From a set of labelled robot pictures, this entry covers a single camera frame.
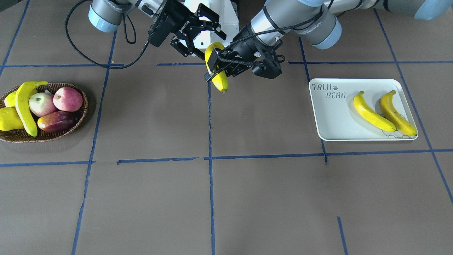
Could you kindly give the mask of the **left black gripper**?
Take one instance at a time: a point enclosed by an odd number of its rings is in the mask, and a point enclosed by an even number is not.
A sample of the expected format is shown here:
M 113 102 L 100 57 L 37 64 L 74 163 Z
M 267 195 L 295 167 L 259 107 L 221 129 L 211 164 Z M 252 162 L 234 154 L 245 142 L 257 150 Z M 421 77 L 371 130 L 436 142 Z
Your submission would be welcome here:
M 236 77 L 245 69 L 253 68 L 255 62 L 262 60 L 254 43 L 256 39 L 262 42 L 259 35 L 255 34 L 254 28 L 246 25 L 233 38 L 227 50 L 207 50 L 205 82 L 226 83 L 228 77 Z

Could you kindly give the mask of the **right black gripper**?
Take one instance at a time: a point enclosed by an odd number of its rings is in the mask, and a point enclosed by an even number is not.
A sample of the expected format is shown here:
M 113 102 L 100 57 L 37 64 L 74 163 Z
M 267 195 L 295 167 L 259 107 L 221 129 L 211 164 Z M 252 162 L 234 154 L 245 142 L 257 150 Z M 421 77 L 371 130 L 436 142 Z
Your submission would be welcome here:
M 227 34 L 221 30 L 220 16 L 204 4 L 199 4 L 195 13 L 178 0 L 168 0 L 170 5 L 167 10 L 172 20 L 172 30 L 177 37 L 171 39 L 171 46 L 181 55 L 187 57 L 195 55 L 205 60 L 205 53 L 194 45 L 194 39 L 201 31 L 213 31 L 222 40 L 227 39 Z

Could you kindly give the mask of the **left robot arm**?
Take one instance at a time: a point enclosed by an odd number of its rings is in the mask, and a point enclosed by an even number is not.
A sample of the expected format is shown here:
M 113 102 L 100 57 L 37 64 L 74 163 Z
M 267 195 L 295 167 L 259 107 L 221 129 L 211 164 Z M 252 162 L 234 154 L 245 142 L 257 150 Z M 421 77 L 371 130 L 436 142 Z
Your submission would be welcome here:
M 451 0 L 267 0 L 231 44 L 208 50 L 205 79 L 214 82 L 248 69 L 256 76 L 274 79 L 282 73 L 283 58 L 276 50 L 283 36 L 292 33 L 315 48 L 328 49 L 341 37 L 339 16 L 348 11 L 376 8 L 432 20 L 451 5 Z

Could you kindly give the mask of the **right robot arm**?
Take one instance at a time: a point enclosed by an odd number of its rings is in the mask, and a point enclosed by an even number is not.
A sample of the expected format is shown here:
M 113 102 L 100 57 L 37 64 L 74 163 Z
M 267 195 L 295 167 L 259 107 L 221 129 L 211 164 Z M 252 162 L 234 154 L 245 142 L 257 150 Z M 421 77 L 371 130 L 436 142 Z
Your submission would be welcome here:
M 170 34 L 174 34 L 171 45 L 181 55 L 194 54 L 204 59 L 204 53 L 194 45 L 202 31 L 212 31 L 221 39 L 227 38 L 221 30 L 219 15 L 202 3 L 192 12 L 178 0 L 94 0 L 88 17 L 94 27 L 112 33 L 135 8 L 155 17 L 148 31 L 148 42 L 155 47 L 160 47 Z

